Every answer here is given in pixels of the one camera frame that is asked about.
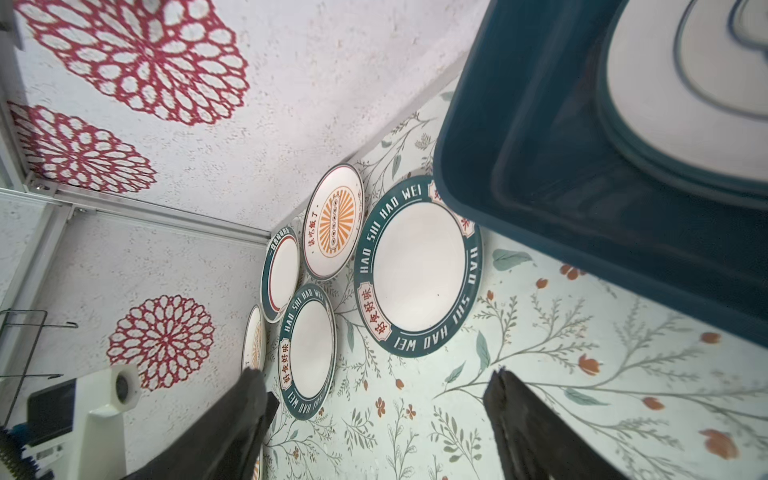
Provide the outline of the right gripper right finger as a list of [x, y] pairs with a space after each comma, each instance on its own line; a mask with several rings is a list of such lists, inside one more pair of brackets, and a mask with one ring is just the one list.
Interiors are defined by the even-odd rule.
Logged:
[[483, 405], [506, 479], [623, 479], [514, 373], [490, 378]]

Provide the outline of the white plate cloud motif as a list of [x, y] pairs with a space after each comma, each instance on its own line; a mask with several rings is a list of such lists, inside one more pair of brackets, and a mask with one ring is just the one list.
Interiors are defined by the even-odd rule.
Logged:
[[767, 207], [767, 4], [624, 1], [601, 53], [601, 119], [634, 166]]

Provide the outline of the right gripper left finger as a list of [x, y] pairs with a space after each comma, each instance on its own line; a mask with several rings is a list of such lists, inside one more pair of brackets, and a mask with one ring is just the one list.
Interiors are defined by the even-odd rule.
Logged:
[[263, 372], [244, 370], [171, 446], [129, 479], [251, 479], [280, 402]]

